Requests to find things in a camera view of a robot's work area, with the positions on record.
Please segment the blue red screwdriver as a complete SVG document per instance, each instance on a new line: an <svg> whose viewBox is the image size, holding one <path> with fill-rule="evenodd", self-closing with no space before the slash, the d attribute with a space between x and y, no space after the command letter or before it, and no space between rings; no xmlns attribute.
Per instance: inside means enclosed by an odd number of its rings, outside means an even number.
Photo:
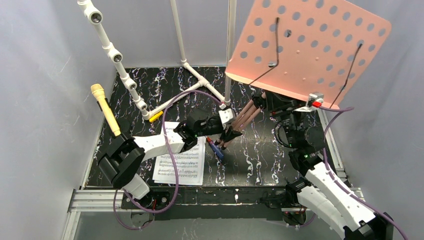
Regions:
<svg viewBox="0 0 424 240"><path fill-rule="evenodd" d="M221 151L221 149L217 145L215 145L215 143L208 136L206 136L205 138L206 138L208 145L210 146L212 151L215 153L215 155L218 157L218 159L223 160L224 154Z"/></svg>

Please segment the pink music stand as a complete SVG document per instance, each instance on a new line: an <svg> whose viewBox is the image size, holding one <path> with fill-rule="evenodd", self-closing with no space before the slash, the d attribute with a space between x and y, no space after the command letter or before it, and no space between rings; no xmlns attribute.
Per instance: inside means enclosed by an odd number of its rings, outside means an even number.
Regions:
<svg viewBox="0 0 424 240"><path fill-rule="evenodd" d="M256 0L225 74L304 102L321 93L338 109L391 30L346 0Z"/></svg>

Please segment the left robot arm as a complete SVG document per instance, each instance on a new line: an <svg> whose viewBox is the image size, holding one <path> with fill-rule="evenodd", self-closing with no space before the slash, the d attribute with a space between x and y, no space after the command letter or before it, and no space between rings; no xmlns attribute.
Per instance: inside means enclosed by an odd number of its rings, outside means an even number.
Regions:
<svg viewBox="0 0 424 240"><path fill-rule="evenodd" d="M124 132L112 113L105 114L105 119L114 138L102 152L97 165L114 189L123 189L140 200L150 191L137 174L144 160L168 153L184 153L197 145L199 137L222 133L236 116L231 109L220 110L217 116L198 110L173 130L151 136L131 136Z"/></svg>

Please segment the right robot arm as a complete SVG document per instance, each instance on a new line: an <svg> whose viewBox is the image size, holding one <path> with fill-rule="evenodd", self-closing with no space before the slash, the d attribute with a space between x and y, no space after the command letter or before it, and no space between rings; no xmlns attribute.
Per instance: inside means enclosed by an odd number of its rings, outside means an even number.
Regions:
<svg viewBox="0 0 424 240"><path fill-rule="evenodd" d="M281 141L284 131L292 150L289 160L301 177L288 183L286 193L293 203L312 210L343 240L391 240L394 224L387 213L366 206L334 173L324 160L325 133L321 126L304 125L307 112L321 107L318 95L307 102L266 91L265 106L279 118L275 137Z"/></svg>

